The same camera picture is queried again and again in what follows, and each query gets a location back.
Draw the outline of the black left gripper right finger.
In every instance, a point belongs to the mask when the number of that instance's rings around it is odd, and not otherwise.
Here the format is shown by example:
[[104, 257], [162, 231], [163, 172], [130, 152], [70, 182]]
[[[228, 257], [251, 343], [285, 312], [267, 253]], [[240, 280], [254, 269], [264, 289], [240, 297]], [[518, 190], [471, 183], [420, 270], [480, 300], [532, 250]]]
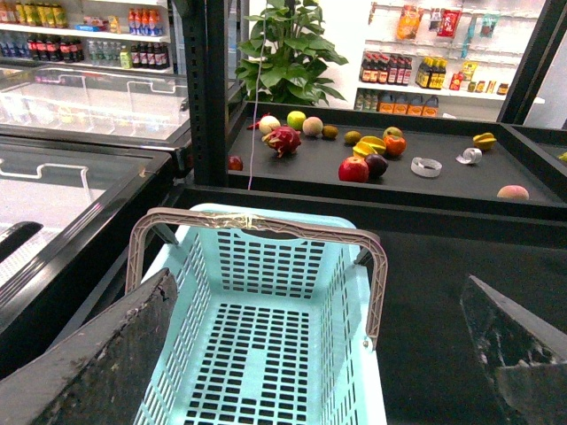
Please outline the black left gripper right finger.
[[470, 275], [461, 307], [507, 424], [566, 422], [566, 335]]

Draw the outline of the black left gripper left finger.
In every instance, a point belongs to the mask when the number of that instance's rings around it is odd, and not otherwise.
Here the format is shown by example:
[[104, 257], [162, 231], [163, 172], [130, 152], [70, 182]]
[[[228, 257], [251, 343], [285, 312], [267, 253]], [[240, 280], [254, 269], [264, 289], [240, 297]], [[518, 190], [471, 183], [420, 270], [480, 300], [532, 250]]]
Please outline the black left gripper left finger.
[[130, 424], [177, 299], [163, 269], [1, 381], [3, 424]]

